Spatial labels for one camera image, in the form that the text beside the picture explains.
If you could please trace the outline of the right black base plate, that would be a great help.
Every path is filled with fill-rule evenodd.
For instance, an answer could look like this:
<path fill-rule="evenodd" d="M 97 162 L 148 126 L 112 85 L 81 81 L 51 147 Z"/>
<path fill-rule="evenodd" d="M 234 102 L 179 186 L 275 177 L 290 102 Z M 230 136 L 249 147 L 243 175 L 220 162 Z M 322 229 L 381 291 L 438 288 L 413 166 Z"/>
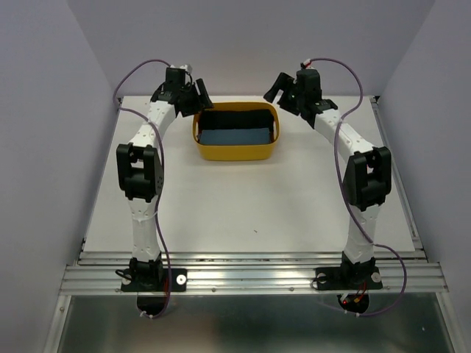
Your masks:
<path fill-rule="evenodd" d="M 340 267 L 318 267 L 314 269 L 314 287 L 320 291 L 354 291 L 366 284 L 367 290 L 380 290 L 383 288 L 381 280 L 372 279 L 378 268 L 373 270 L 341 270 Z"/>

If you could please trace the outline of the aluminium front rail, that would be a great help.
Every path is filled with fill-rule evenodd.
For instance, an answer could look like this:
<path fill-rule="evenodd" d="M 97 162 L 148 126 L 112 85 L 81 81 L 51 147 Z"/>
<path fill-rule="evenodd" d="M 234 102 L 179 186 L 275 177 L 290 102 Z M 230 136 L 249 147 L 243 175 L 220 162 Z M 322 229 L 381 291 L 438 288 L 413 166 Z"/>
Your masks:
<path fill-rule="evenodd" d="M 128 266 L 125 252 L 84 252 L 66 267 L 60 294 L 69 296 L 121 295 L 117 269 Z M 184 268 L 186 296 L 221 295 L 319 295 L 315 268 L 335 267 L 336 253 L 173 253 L 173 268 Z M 448 286 L 438 263 L 429 263 L 423 252 L 409 252 L 400 265 L 379 253 L 377 266 L 383 287 L 380 294 L 443 293 Z"/>

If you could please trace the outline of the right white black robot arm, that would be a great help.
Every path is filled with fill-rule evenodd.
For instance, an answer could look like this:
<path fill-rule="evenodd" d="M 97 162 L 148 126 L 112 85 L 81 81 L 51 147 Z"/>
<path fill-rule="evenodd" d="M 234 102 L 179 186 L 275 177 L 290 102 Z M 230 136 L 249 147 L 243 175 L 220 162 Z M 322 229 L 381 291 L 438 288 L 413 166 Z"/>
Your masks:
<path fill-rule="evenodd" d="M 350 223 L 347 243 L 337 267 L 318 267 L 317 290 L 380 289 L 375 265 L 374 235 L 380 206 L 392 189 L 392 155 L 388 148 L 371 144 L 341 119 L 338 106 L 322 96 L 319 72 L 302 68 L 295 76 L 280 73 L 264 94 L 270 103 L 300 116 L 334 148 L 346 168 L 339 172 L 342 198 Z"/>

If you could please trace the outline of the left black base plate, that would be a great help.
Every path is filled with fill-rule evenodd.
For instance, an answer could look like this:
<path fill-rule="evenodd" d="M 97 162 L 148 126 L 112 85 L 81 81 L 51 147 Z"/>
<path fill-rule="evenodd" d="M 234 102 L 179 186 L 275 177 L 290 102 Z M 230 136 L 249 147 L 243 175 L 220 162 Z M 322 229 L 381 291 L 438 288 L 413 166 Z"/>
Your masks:
<path fill-rule="evenodd" d="M 120 290 L 125 293 L 140 292 L 175 292 L 182 293 L 186 291 L 188 271 L 186 268 L 171 269 L 171 288 L 169 287 L 168 269 L 164 268 L 160 277 L 147 275 L 132 275 L 130 270 L 116 270 L 121 277 Z"/>

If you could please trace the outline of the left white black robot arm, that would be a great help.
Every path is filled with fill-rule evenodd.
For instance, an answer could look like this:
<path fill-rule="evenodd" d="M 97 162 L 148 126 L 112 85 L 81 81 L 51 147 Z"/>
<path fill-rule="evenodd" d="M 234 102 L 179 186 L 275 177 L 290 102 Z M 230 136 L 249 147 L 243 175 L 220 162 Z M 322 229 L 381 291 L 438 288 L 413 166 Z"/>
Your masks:
<path fill-rule="evenodd" d="M 147 113 L 119 107 L 143 121 L 131 139 L 116 148 L 118 186 L 132 217 L 132 256 L 128 267 L 116 272 L 124 292 L 171 290 L 169 251 L 158 221 L 165 170 L 163 136 L 178 116 L 196 115 L 212 106 L 203 80 L 193 79 L 191 66 L 170 65 Z"/>

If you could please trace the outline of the grey blue folded t shirt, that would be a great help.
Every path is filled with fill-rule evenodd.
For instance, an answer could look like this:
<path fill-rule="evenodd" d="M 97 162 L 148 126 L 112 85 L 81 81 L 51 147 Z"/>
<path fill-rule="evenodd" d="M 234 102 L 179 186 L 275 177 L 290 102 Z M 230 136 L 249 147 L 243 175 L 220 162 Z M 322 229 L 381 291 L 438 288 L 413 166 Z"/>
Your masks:
<path fill-rule="evenodd" d="M 253 146 L 272 142 L 268 128 L 258 129 L 206 129 L 198 136 L 204 146 Z"/>

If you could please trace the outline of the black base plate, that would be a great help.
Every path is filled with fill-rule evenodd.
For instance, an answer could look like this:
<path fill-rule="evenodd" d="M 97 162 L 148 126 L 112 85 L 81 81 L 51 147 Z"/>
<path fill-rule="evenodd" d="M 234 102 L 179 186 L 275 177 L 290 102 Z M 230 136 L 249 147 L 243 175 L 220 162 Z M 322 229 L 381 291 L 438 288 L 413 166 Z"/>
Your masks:
<path fill-rule="evenodd" d="M 116 270 L 121 277 L 120 290 L 125 293 L 140 292 L 175 292 L 182 293 L 186 291 L 188 271 L 186 268 L 171 269 L 171 288 L 169 287 L 168 269 L 164 268 L 160 277 L 147 275 L 132 275 L 130 270 Z"/>
<path fill-rule="evenodd" d="M 340 267 L 318 267 L 314 269 L 314 287 L 320 291 L 354 291 L 366 284 L 367 290 L 380 290 L 383 288 L 381 280 L 372 279 L 378 268 L 373 270 L 341 270 Z"/>

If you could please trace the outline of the black t shirt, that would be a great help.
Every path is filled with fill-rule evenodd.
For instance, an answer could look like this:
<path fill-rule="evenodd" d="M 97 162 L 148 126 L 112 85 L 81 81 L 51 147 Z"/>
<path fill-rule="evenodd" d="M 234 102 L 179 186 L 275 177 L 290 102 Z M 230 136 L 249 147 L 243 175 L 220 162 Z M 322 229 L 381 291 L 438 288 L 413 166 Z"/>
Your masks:
<path fill-rule="evenodd" d="M 270 110 L 206 110 L 199 117 L 201 130 L 264 129 L 273 131 L 275 117 Z"/>

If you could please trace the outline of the right aluminium side rail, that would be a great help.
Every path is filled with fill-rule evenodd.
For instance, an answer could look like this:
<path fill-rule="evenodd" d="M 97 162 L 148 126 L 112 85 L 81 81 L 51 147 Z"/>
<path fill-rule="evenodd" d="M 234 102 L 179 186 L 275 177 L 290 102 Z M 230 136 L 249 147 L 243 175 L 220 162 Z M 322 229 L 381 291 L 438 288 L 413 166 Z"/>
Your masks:
<path fill-rule="evenodd" d="M 387 240 L 397 240 L 399 238 L 408 238 L 414 246 L 413 251 L 399 251 L 399 246 L 390 245 L 393 249 L 400 253 L 400 256 L 407 259 L 417 261 L 427 261 L 427 255 L 420 240 L 417 226 L 408 202 L 406 191 L 401 180 L 400 172 L 397 168 L 394 152 L 388 141 L 386 130 L 383 126 L 383 119 L 380 115 L 378 99 L 379 96 L 370 96 L 370 104 L 375 116 L 376 124 L 383 145 L 388 147 L 392 153 L 392 191 L 386 198 L 386 203 L 381 208 L 380 216 L 388 221 L 390 225 L 387 226 L 388 230 L 392 231 L 392 235 L 387 236 Z"/>

